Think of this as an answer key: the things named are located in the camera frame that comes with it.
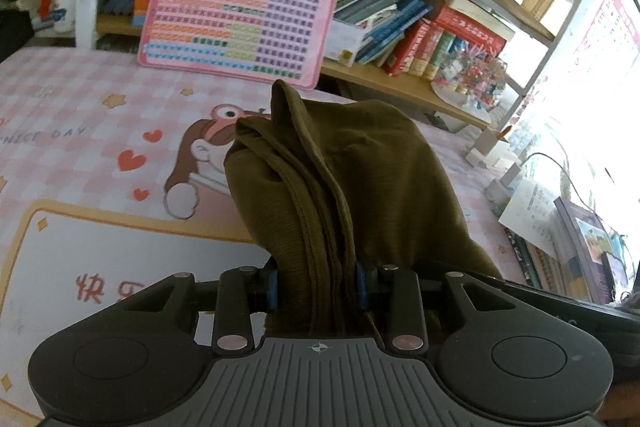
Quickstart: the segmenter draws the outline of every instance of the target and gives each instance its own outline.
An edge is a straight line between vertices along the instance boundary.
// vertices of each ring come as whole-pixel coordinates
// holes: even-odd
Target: olive green fabric
[[[431,257],[500,277],[413,121],[383,102],[302,100],[279,80],[271,119],[241,118],[226,178],[254,241],[278,263],[278,333],[358,333],[354,268]]]

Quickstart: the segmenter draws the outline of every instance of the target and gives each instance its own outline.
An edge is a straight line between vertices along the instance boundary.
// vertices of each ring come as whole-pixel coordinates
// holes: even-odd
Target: pink learning tablet
[[[335,0],[151,0],[143,66],[312,89]]]

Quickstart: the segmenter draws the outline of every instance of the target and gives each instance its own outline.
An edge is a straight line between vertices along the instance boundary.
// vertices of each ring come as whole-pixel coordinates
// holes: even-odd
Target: gray ribbed panel
[[[318,342],[328,349],[313,350]],[[497,425],[460,407],[423,363],[391,357],[373,339],[266,339],[248,357],[215,363],[187,402],[136,427]],[[585,417],[567,427],[598,425]]]

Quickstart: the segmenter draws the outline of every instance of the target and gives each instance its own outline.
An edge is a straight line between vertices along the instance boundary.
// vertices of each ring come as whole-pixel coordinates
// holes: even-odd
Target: tablecloth
[[[0,427],[41,418],[26,366],[48,335],[174,272],[210,280],[267,260],[222,161],[236,120],[269,103],[267,84],[142,68],[127,54],[27,48],[0,64]],[[491,174],[464,161],[464,140],[418,127],[470,235],[521,282],[482,195]],[[209,328],[210,342],[210,324],[203,317],[198,341]]]

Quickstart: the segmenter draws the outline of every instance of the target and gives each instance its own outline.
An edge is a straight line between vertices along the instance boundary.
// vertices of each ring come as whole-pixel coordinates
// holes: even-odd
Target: yellow diamond print
[[[0,382],[2,382],[2,387],[4,387],[5,393],[14,386],[11,383],[11,378],[9,378],[9,375],[4,375],[4,377],[0,378]]]

